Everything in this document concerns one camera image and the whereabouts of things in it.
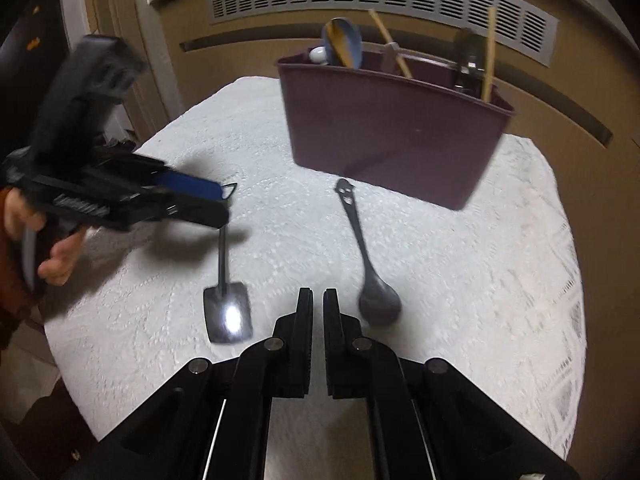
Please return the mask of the person's left hand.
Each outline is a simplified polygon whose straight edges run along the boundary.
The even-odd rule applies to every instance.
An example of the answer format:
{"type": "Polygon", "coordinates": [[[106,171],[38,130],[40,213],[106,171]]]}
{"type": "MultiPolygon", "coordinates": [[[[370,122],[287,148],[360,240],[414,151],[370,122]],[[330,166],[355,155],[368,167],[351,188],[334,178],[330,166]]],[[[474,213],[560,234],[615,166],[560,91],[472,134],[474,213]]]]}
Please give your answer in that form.
{"type": "Polygon", "coordinates": [[[22,271],[32,292],[46,285],[62,286],[70,278],[84,248],[88,228],[64,235],[61,227],[35,211],[17,188],[6,190],[3,225],[12,242],[22,244],[22,271]]]}

